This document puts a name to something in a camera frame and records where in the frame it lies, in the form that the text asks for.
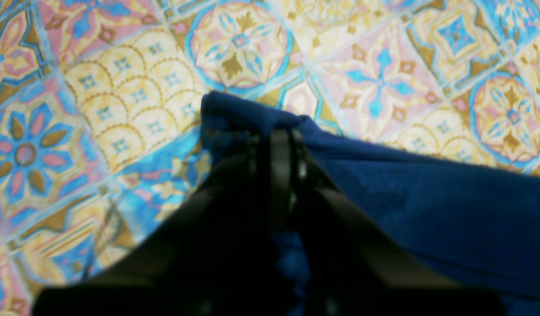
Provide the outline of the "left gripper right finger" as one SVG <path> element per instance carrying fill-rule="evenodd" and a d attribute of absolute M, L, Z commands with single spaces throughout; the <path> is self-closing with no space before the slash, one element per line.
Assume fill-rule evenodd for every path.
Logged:
<path fill-rule="evenodd" d="M 311 278 L 306 316 L 504 316 L 497 294 L 426 267 L 340 192 L 290 132 L 296 206 L 291 223 Z"/>

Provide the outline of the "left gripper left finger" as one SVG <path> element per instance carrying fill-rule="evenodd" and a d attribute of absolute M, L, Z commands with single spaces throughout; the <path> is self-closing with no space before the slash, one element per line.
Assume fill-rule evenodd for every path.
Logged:
<path fill-rule="evenodd" d="M 221 162 L 130 254 L 77 284 L 44 288 L 34 316 L 285 316 L 259 136 Z"/>

